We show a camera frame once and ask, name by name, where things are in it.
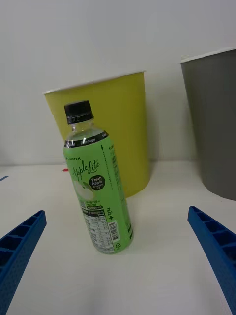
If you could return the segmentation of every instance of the gray bucket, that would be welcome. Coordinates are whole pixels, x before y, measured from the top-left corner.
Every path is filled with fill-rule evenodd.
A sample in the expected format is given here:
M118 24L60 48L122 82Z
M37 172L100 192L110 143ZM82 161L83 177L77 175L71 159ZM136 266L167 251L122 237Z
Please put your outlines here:
M206 188L236 200L236 49L181 63Z

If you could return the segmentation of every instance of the white tabletop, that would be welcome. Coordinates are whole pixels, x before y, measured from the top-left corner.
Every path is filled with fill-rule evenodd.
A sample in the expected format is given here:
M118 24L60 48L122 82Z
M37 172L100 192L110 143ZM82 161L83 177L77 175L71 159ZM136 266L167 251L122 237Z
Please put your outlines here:
M41 209L47 218L8 315L231 314L187 214L195 205L236 232L236 202L207 191L193 163L153 165L127 200L134 240L115 255L94 249L62 170L0 168L0 237Z

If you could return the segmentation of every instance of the plastic bottle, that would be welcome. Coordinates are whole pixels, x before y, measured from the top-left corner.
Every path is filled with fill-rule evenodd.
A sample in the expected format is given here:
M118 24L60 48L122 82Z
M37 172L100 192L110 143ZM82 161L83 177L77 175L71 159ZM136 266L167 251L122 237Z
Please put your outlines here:
M93 244L102 253L120 252L131 243L133 230L114 144L93 126L89 101L64 108L72 132L63 153Z

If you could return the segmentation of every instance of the black bottle cap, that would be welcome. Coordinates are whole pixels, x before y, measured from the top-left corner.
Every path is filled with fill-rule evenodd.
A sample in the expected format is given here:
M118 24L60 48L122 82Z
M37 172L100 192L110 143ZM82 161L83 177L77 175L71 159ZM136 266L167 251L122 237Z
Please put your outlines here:
M83 100L64 106L68 125L84 122L93 118L90 102Z

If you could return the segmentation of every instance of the yellow bin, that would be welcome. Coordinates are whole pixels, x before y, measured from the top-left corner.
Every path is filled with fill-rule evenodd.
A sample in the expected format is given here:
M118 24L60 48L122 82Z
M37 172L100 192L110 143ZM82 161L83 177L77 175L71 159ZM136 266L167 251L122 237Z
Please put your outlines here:
M141 191L149 182L144 73L94 81L44 93L63 139L70 131L64 105L89 100L94 123L115 143L125 196Z

